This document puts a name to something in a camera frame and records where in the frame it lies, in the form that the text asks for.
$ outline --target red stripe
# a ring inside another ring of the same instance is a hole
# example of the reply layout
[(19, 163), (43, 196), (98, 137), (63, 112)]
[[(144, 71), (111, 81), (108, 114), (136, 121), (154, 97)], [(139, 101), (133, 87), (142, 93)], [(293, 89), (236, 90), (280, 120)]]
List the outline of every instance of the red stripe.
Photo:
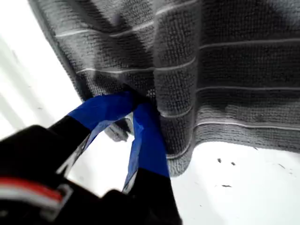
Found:
[(10, 178), (10, 177), (0, 177), (0, 185), (15, 186), (17, 188), (30, 190), (39, 195), (43, 195), (57, 201), (62, 200), (62, 196), (58, 191), (51, 190), (44, 185), (38, 184), (36, 182), (28, 181), (28, 180), (22, 180), (19, 178)]

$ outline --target black object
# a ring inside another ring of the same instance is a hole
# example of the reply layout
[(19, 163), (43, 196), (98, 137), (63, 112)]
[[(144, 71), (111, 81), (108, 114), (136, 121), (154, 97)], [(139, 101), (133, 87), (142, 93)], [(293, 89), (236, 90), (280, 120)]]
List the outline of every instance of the black object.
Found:
[[(171, 181), (165, 176), (139, 168), (127, 194), (112, 190), (102, 198), (68, 181), (64, 171), (82, 154), (89, 134), (86, 127), (66, 116), (48, 129), (32, 126), (0, 142), (0, 178), (36, 182), (60, 190), (66, 200), (53, 212), (0, 199), (0, 224), (181, 224)], [(69, 192), (58, 188), (62, 185)]]

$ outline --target gray towel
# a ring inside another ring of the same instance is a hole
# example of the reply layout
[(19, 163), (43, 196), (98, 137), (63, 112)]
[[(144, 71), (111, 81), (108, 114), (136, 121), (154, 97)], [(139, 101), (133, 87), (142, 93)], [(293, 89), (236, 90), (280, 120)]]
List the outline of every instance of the gray towel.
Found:
[(171, 175), (202, 142), (299, 152), (299, 0), (30, 3), (83, 100), (134, 89), (157, 107)]

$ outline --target white backdrop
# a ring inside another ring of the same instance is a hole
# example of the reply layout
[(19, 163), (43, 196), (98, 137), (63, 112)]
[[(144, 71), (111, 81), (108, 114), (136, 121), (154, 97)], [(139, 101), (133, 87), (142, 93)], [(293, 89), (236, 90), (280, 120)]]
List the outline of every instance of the white backdrop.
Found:
[[(31, 124), (47, 127), (80, 102), (27, 1), (1, 1), (0, 138)], [(69, 178), (99, 196), (121, 190), (132, 140), (115, 143), (101, 133)], [(172, 186), (184, 224), (300, 223), (300, 157), (294, 153), (204, 143)]]

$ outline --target terry cloth texture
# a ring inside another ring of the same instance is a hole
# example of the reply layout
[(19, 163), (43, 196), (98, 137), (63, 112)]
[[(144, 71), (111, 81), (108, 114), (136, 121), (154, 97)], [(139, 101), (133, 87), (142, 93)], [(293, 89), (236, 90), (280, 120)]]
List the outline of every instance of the terry cloth texture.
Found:
[(299, 0), (30, 3), (83, 100), (152, 100), (171, 175), (202, 142), (299, 152)]

